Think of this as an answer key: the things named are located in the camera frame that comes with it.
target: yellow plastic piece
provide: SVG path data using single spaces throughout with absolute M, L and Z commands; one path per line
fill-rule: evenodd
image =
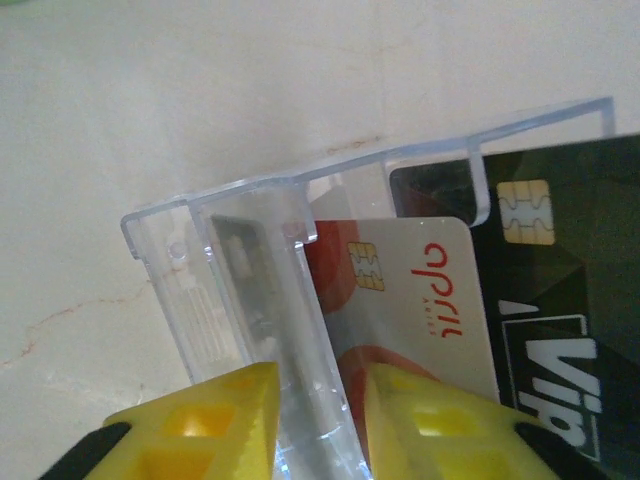
M 524 413 L 390 365 L 367 373 L 365 421 L 376 480 L 551 480 L 520 439 Z
M 131 430 L 89 480 L 268 480 L 280 382 L 275 363 L 249 367 L 117 413 Z

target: white surface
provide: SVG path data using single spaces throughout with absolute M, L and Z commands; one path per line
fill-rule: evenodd
M 186 385 L 119 220 L 380 138 L 613 94 L 635 0 L 31 0 L 0 7 L 0 466 L 32 478 Z

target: clear plastic holder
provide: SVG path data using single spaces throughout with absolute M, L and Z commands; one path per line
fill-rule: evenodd
M 315 295 L 303 246 L 316 219 L 395 217 L 389 173 L 398 166 L 468 158 L 477 204 L 490 204 L 482 147 L 589 114 L 615 134 L 610 97 L 519 112 L 444 139 L 331 158 L 241 180 L 122 219 L 144 262 L 192 382 L 277 361 L 282 383 L 274 478 L 371 478 Z

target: black credit card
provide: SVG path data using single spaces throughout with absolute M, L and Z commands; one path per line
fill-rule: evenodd
M 640 478 L 640 136 L 484 161 L 471 232 L 501 401 Z M 390 182 L 399 216 L 475 218 L 466 160 Z

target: card chip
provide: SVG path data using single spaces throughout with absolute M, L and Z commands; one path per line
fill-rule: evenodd
M 508 243 L 555 243 L 551 196 L 546 180 L 502 182 L 497 189 L 502 230 Z
M 349 242 L 347 249 L 358 286 L 383 291 L 384 281 L 376 246 L 373 243 Z

